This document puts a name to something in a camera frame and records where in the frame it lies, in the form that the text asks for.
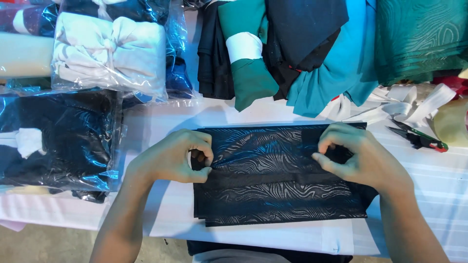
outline green fabric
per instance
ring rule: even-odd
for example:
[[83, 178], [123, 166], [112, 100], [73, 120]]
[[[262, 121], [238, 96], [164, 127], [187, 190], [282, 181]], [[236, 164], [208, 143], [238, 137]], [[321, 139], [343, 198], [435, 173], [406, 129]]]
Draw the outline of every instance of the green fabric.
[[[264, 0], [237, 0], [218, 7], [219, 22], [224, 39], [237, 33], [249, 32], [266, 42], [268, 23], [265, 22]], [[235, 105], [242, 111], [256, 99], [271, 97], [279, 86], [265, 67], [263, 59], [240, 59], [231, 64], [234, 80]]]
[[378, 0], [379, 83], [431, 81], [432, 71], [468, 66], [468, 0]]

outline scissors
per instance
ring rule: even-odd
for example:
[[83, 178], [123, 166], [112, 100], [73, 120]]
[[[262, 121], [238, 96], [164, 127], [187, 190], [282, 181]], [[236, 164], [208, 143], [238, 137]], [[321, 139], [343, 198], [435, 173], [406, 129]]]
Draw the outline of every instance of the scissors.
[[388, 126], [386, 127], [389, 128], [392, 132], [407, 139], [413, 145], [413, 148], [420, 149], [422, 147], [425, 147], [425, 148], [434, 149], [438, 151], [439, 153], [444, 153], [448, 151], [447, 144], [443, 143], [442, 141], [439, 141], [427, 134], [417, 131], [402, 122], [395, 121], [393, 119], [391, 121], [400, 128], [398, 129], [398, 128], [393, 128], [393, 127], [388, 127]]

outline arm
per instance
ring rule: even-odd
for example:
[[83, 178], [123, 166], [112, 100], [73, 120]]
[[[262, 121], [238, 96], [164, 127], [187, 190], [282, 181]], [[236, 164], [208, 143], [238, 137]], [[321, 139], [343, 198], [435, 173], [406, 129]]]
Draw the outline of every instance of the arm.
[[[197, 154], [199, 160], [205, 159], [207, 167], [200, 171], [189, 167], [187, 154], [191, 150], [194, 150], [192, 156]], [[189, 130], [168, 135], [133, 159], [99, 230], [89, 261], [134, 262], [143, 239], [143, 211], [154, 181], [204, 183], [211, 172], [212, 161], [211, 135]]]
[[[335, 145], [348, 148], [353, 157], [345, 164], [332, 162], [324, 154]], [[320, 137], [319, 153], [312, 157], [324, 170], [379, 192], [385, 241], [393, 262], [449, 263], [419, 211], [408, 172], [369, 131], [331, 124]]]

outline person's left hand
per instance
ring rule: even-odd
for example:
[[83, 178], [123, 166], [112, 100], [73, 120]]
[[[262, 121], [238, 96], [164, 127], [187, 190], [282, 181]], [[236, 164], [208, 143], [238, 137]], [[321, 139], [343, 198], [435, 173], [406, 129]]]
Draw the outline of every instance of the person's left hand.
[[[190, 168], [187, 156], [191, 150], [199, 150], [198, 159], [205, 158], [206, 167], [200, 171]], [[181, 183], [204, 183], [211, 172], [213, 151], [211, 135], [199, 131], [182, 129], [169, 134], [133, 159], [127, 173], [153, 183], [157, 179]]]

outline white table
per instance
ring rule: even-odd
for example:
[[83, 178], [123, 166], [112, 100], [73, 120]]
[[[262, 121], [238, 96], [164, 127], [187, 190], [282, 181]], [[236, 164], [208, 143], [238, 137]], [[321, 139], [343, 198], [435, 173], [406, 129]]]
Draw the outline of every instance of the white table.
[[[194, 21], [196, 14], [186, 12], [187, 20]], [[194, 27], [194, 22], [188, 23], [189, 32], [199, 34]], [[188, 48], [190, 79], [196, 82], [196, 41]], [[354, 107], [353, 113], [369, 106]], [[257, 100], [241, 113], [234, 109], [233, 101], [204, 98], [198, 99], [194, 107], [136, 107], [126, 113], [128, 132], [119, 166], [123, 171], [140, 152], [181, 128], [329, 123], [324, 118], [310, 119], [292, 112], [285, 101], [274, 102], [271, 98]], [[468, 262], [468, 149], [451, 147], [447, 153], [415, 150], [385, 125], [391, 125], [390, 121], [372, 124], [368, 130], [411, 174], [421, 212], [450, 260]], [[0, 195], [0, 220], [98, 230], [109, 207], [110, 202], [97, 205], [73, 198]], [[203, 220], [193, 218], [191, 184], [157, 181], [145, 207], [144, 233], [330, 254], [387, 256], [378, 197], [367, 213], [368, 219], [205, 228]]]

